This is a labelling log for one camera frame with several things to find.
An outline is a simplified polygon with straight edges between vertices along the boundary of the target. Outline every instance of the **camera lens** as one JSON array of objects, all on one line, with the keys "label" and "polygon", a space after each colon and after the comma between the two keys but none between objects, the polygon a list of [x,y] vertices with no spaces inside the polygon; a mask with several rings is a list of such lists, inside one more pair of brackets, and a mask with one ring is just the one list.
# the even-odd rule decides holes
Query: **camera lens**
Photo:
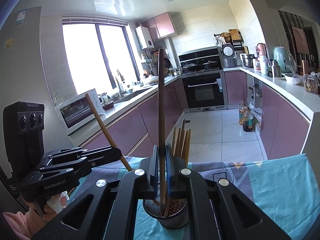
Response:
[{"label": "camera lens", "polygon": [[31,129],[35,128],[37,125],[37,117],[35,113],[32,113],[30,116],[30,127]]},{"label": "camera lens", "polygon": [[21,116],[20,118],[20,128],[21,130],[25,130],[27,128],[27,118],[25,115]]},{"label": "camera lens", "polygon": [[40,114],[40,115],[39,115],[39,124],[42,124],[42,123],[43,123],[43,115]]}]

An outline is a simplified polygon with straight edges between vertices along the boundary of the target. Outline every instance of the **water heater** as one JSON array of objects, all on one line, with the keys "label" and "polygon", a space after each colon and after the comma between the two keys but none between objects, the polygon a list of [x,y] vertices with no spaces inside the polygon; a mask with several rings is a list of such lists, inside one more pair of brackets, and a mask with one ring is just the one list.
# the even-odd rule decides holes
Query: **water heater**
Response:
[{"label": "water heater", "polygon": [[136,28],[136,32],[138,35],[141,49],[151,49],[155,47],[153,45],[152,38],[148,28],[139,26]]}]

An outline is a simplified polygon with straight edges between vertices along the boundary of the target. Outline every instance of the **pink cabinet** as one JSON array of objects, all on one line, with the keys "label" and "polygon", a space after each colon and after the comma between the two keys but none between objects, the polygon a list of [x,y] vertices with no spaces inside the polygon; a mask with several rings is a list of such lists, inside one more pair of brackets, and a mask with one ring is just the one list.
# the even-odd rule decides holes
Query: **pink cabinet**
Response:
[{"label": "pink cabinet", "polygon": [[154,17],[160,37],[174,34],[174,28],[169,13],[164,13]]},{"label": "pink cabinet", "polygon": [[168,12],[158,15],[141,24],[149,28],[152,40],[175,34],[175,30]]},{"label": "pink cabinet", "polygon": [[133,157],[150,157],[153,154],[153,144],[150,136],[147,135],[137,146],[137,148],[130,154]]},{"label": "pink cabinet", "polygon": [[227,85],[228,104],[247,102],[247,82],[243,71],[226,71],[224,73]]},{"label": "pink cabinet", "polygon": [[150,20],[143,22],[141,25],[149,29],[152,40],[156,40],[160,38],[154,18],[151,18]]},{"label": "pink cabinet", "polygon": [[260,138],[269,158],[278,119],[279,95],[266,85],[262,85],[262,120]]},{"label": "pink cabinet", "polygon": [[165,136],[167,137],[179,119],[181,113],[177,103],[177,98],[174,91],[174,84],[171,83],[165,87]]},{"label": "pink cabinet", "polygon": [[126,155],[147,133],[139,108],[135,108],[132,112],[126,114],[108,128],[108,132],[122,154]]},{"label": "pink cabinet", "polygon": [[139,106],[152,144],[158,144],[158,93]]},{"label": "pink cabinet", "polygon": [[176,81],[174,81],[173,86],[174,86],[174,91],[175,91],[175,95],[177,98],[177,103],[178,103],[178,107],[181,115],[182,112],[186,108],[188,108],[188,102],[187,102],[186,94],[184,92],[182,79],[177,79]]},{"label": "pink cabinet", "polygon": [[276,132],[268,159],[300,154],[308,129],[309,124],[305,119],[286,100],[279,97]]},{"label": "pink cabinet", "polygon": [[94,149],[102,148],[102,147],[109,146],[109,145],[110,145],[110,143],[108,142],[108,140],[106,139],[106,137],[102,133],[97,138],[95,138],[93,141],[91,141],[86,146],[84,146],[83,148],[88,149],[88,150],[94,150]]}]

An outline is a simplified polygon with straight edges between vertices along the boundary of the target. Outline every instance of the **white countertop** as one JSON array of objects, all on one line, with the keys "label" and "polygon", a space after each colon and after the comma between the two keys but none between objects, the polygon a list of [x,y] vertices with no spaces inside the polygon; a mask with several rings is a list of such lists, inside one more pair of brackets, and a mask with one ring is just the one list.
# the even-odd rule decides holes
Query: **white countertop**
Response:
[{"label": "white countertop", "polygon": [[261,80],[268,86],[272,87],[275,91],[281,94],[283,97],[291,101],[301,112],[303,112],[311,121],[314,113],[320,113],[320,97],[315,94],[308,93],[304,90],[302,85],[290,85],[286,80],[280,80],[278,78],[270,78],[261,74],[260,71],[253,68],[246,67],[233,67],[224,68],[223,71],[241,70],[253,77]]},{"label": "white countertop", "polygon": [[[177,77],[166,77],[164,79],[164,84],[169,85],[171,82],[175,81]],[[151,86],[148,90],[142,92],[141,94],[137,95],[136,97],[122,102],[117,103],[115,106],[106,112],[100,114],[100,118],[102,119],[104,125],[108,125],[113,120],[121,116],[123,113],[128,111],[129,109],[133,108],[135,105],[140,103],[142,100],[146,99],[150,95],[156,93],[158,91],[158,85]],[[93,119],[89,122],[87,122],[85,125],[68,135],[72,145],[74,147],[78,147],[80,144],[82,144],[85,140],[93,136],[95,133],[97,133],[100,129],[100,126],[96,119]]]}]

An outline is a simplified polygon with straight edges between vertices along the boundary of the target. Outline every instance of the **bottle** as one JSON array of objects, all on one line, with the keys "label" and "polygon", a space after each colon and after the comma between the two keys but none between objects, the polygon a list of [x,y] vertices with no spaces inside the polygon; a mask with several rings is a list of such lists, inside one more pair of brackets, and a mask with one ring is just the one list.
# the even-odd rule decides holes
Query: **bottle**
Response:
[{"label": "bottle", "polygon": [[241,108],[239,109],[239,124],[243,124],[243,113],[245,111],[245,103],[240,104]]},{"label": "bottle", "polygon": [[253,125],[253,114],[250,111],[250,108],[247,107],[243,114],[243,125],[242,128],[245,132],[251,132]]}]

